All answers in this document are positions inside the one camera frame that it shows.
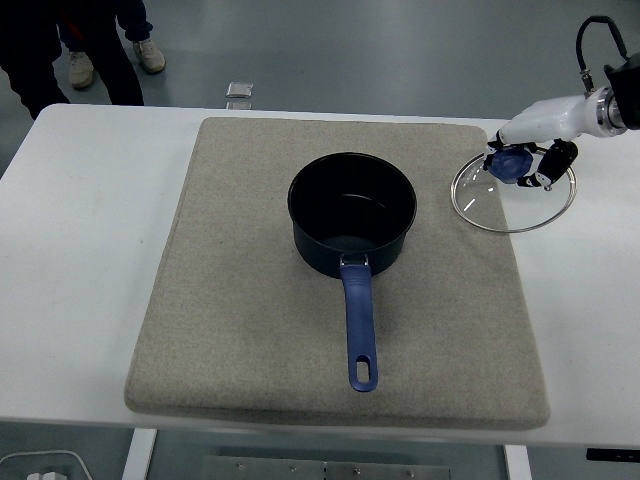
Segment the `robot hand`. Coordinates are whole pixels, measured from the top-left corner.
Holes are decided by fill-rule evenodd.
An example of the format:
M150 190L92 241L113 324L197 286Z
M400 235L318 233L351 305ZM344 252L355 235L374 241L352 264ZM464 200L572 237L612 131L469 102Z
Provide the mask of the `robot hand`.
M483 169L505 184L549 190L578 156L582 134L609 138L626 131L613 90L534 103L487 143Z

